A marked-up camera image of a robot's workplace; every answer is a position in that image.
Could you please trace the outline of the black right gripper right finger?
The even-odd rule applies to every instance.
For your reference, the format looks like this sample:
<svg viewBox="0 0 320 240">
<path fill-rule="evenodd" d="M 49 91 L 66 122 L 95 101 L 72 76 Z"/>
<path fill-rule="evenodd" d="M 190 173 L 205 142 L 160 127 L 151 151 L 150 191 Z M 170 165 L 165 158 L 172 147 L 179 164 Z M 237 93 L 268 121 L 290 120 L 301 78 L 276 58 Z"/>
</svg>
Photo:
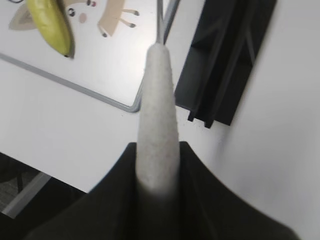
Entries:
<svg viewBox="0 0 320 240">
<path fill-rule="evenodd" d="M 297 240 L 289 227 L 247 204 L 180 142 L 180 216 L 183 240 Z"/>
</svg>

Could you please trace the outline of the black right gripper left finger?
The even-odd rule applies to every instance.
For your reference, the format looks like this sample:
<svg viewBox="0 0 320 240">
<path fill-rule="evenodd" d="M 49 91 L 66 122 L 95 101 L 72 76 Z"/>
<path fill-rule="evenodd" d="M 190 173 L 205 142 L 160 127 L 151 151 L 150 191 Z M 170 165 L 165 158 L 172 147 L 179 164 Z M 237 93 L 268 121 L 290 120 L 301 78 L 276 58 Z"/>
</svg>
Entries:
<svg viewBox="0 0 320 240">
<path fill-rule="evenodd" d="M 105 177 L 27 240 L 136 240 L 136 147 L 129 143 Z"/>
</svg>

